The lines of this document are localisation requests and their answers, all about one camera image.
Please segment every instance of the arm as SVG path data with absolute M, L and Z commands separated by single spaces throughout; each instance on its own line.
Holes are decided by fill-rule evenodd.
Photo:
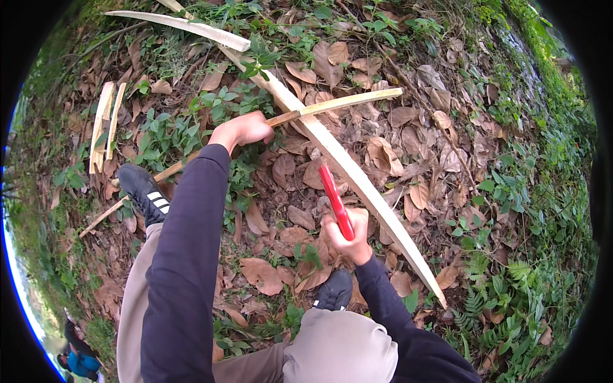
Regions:
M 374 256 L 366 241 L 368 211 L 347 209 L 356 237 L 345 240 L 332 215 L 322 225 L 334 247 L 356 264 L 360 292 L 368 303 L 372 319 L 385 326 L 398 343 L 395 376 L 425 382 L 480 382 L 473 366 L 437 334 L 415 327 L 412 316 L 387 277 L 385 266 Z
M 219 235 L 235 145 L 269 141 L 261 112 L 218 126 L 185 168 L 147 270 L 149 307 L 143 318 L 145 382 L 213 382 L 213 295 Z

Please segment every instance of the blue shirt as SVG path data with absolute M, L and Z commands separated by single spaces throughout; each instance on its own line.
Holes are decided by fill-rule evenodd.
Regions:
M 100 368 L 100 362 L 96 358 L 87 357 L 85 355 L 75 355 L 74 352 L 70 352 L 68 355 L 68 367 L 73 373 L 79 376 L 87 377 L 88 371 L 97 372 Z

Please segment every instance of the white stripes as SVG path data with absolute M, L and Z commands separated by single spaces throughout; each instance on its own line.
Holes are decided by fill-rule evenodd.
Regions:
M 153 202 L 153 205 L 156 205 L 156 207 L 158 207 L 162 213 L 168 214 L 168 211 L 170 210 L 170 202 L 163 198 L 160 192 L 149 193 L 147 194 L 147 197 L 149 197 L 149 199 Z

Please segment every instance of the black sleeve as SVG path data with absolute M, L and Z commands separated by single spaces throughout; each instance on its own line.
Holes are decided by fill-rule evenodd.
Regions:
M 394 382 L 481 382 L 474 367 L 449 343 L 435 333 L 415 327 L 387 278 L 385 266 L 375 255 L 356 267 L 356 275 L 371 318 L 383 325 L 398 343 Z
M 140 350 L 145 382 L 214 382 L 213 296 L 230 156 L 207 145 L 170 204 L 146 277 Z

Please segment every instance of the wooden plank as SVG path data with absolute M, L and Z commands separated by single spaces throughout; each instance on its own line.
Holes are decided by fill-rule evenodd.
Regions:
M 200 154 L 200 151 L 196 151 L 195 153 L 190 154 L 187 157 L 185 163 L 183 161 L 176 162 L 172 164 L 168 169 L 164 170 L 161 173 L 156 174 L 153 178 L 156 180 L 156 182 L 165 180 L 166 178 L 170 177 L 174 173 L 177 173 L 179 170 L 183 169 L 189 161 L 198 157 L 198 154 Z M 127 200 L 127 199 L 128 199 L 128 196 L 123 197 L 119 202 L 117 202 L 116 204 L 111 206 L 107 211 L 105 211 L 100 216 L 98 216 L 98 218 L 96 218 L 94 222 L 91 223 L 91 225 L 89 225 L 85 230 L 81 232 L 81 234 L 79 234 L 79 238 L 83 238 L 85 234 L 91 231 L 91 229 L 95 228 L 100 222 L 102 222 L 106 217 L 110 216 L 111 213 L 113 213 L 115 210 L 119 209 L 121 207 L 121 204 L 123 203 L 123 200 Z
M 224 47 L 221 51 L 241 70 L 245 67 L 240 61 L 248 61 L 249 58 L 242 56 L 239 52 Z M 255 84 L 266 89 L 275 98 L 276 105 L 284 112 L 300 110 L 305 106 L 279 82 L 270 72 L 266 71 L 270 81 L 265 81 L 260 75 L 251 77 Z M 447 308 L 447 301 L 440 289 L 432 271 L 425 263 L 419 249 L 406 232 L 387 202 L 383 200 L 381 194 L 375 189 L 366 174 L 351 159 L 347 151 L 338 143 L 334 136 L 323 126 L 313 115 L 300 117 L 295 121 L 302 132 L 319 148 L 326 157 L 328 164 L 331 165 L 346 182 L 349 183 L 351 190 L 356 192 L 360 200 L 370 210 L 372 215 L 379 221 L 380 226 L 392 237 L 394 242 L 400 247 L 403 255 L 426 287 L 432 291 L 439 299 L 441 306 Z
M 235 35 L 224 31 L 222 29 L 213 28 L 202 23 L 188 23 L 184 18 L 177 18 L 167 15 L 156 15 L 155 13 L 147 12 L 135 12 L 131 10 L 114 10 L 106 12 L 105 15 L 109 16 L 123 16 L 137 18 L 139 20 L 152 21 L 158 24 L 164 24 L 174 28 L 179 28 L 187 32 L 197 34 L 199 36 L 211 39 L 226 47 L 231 47 L 240 52 L 244 52 L 249 49 L 251 42 L 244 37 Z
M 117 115 L 121 108 L 121 102 L 123 101 L 123 94 L 126 91 L 126 83 L 122 83 L 119 86 L 117 97 L 115 98 L 115 107 L 113 108 L 113 115 L 111 116 L 111 127 L 109 129 L 109 139 L 107 140 L 107 159 L 113 159 L 113 150 L 111 149 L 111 143 L 115 141 L 115 131 L 117 130 Z
M 341 97 L 339 99 L 328 100 L 320 102 L 318 104 L 309 105 L 302 109 L 293 110 L 291 112 L 283 113 L 280 116 L 268 119 L 266 123 L 269 126 L 277 126 L 289 121 L 293 121 L 301 116 L 316 115 L 318 113 L 324 113 L 329 110 L 335 110 L 339 108 L 346 108 L 352 105 L 363 104 L 364 102 L 383 100 L 390 97 L 397 97 L 402 94 L 402 88 L 384 89 L 374 92 L 366 92 L 360 94 L 354 94 L 352 96 Z
M 102 86 L 98 108 L 96 109 L 96 117 L 94 118 L 94 129 L 91 134 L 91 146 L 89 148 L 89 174 L 102 171 L 104 163 L 104 149 L 96 148 L 96 141 L 102 135 L 102 120 L 110 118 L 111 103 L 113 100 L 113 91 L 115 90 L 115 82 L 109 81 Z

